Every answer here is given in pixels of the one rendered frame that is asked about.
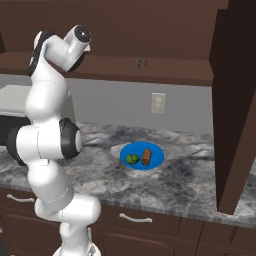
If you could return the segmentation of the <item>green avocado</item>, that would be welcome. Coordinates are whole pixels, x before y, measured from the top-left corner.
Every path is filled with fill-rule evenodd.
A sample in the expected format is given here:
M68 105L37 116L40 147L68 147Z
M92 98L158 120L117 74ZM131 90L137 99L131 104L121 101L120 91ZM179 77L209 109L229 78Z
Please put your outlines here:
M129 154L126 156L126 163L129 165L134 165L140 161L140 156L137 154Z

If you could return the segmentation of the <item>brown bread loaf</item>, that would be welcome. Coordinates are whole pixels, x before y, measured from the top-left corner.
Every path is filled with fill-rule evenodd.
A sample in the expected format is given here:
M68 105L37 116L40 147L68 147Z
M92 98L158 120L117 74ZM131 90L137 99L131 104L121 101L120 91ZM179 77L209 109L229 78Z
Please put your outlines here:
M142 164L149 165L151 161L152 151L150 149L145 149L142 155Z

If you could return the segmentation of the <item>blue round plate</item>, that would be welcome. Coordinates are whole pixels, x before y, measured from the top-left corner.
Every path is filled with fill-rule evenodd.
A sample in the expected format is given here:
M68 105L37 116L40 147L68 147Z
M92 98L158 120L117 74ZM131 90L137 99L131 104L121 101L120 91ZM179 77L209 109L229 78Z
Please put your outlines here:
M145 149L150 149L152 151L151 161L149 165L142 164L142 155ZM126 156L129 154L139 155L140 161L134 165L127 164ZM164 151L158 145L151 142L131 142L121 150L120 159L125 166L133 170L147 171L159 167L163 163Z

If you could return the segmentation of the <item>dark brown cabinet door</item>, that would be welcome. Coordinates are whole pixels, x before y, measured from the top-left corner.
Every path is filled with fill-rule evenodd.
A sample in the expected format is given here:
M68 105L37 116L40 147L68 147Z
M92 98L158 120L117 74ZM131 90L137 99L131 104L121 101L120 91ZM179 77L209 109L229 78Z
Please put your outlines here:
M228 0L210 53L216 204L235 212L256 158L256 0Z

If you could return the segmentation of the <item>brown base cupboard door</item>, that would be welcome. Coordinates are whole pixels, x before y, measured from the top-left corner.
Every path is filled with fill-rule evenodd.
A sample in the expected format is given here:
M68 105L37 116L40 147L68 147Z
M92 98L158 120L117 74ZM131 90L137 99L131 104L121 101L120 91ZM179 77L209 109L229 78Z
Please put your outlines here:
M61 245L59 225L34 217L0 215L0 239L13 256L52 256Z
M103 256L195 256L197 244L176 239L105 233L98 236Z

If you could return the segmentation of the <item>brown drawer front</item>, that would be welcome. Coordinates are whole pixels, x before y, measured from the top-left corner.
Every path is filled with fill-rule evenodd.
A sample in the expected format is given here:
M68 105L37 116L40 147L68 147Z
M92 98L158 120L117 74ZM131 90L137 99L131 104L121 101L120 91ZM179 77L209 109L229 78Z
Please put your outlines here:
M200 242L226 249L256 253L256 229L205 222Z
M35 214L33 202L18 202L8 198L8 195L17 199L36 199L36 196L31 192L0 188L0 213L21 211L29 215Z
M132 218L151 218L152 223L134 223L126 219L120 218L119 214L124 213ZM96 224L127 228L135 231L145 231L153 233L163 233L171 235L176 233L180 226L180 218L168 216L165 214L158 214L153 212L111 206L101 205L101 214Z

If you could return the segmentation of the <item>grey and black microwave oven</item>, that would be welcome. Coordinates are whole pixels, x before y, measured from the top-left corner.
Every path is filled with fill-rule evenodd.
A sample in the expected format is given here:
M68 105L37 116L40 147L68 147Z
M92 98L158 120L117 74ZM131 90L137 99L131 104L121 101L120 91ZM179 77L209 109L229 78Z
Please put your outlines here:
M0 89L0 116L26 117L15 139L19 150L36 151L60 144L59 121L75 122L72 97L66 84L39 81L32 86L6 85Z

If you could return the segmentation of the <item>white wall outlet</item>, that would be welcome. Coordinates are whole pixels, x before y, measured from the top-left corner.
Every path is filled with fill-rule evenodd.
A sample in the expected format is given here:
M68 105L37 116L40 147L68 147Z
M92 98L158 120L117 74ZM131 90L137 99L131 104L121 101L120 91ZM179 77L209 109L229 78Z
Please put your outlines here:
M153 93L151 102L151 112L163 114L165 111L166 95L164 93Z

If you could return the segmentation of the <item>dark brown wall cabinet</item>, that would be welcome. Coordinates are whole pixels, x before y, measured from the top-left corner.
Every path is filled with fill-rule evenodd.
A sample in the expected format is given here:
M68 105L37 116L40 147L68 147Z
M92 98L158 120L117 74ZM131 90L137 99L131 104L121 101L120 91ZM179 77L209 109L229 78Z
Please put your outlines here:
M36 34L92 34L74 78L209 86L217 12L229 0L0 0L0 74L27 73Z

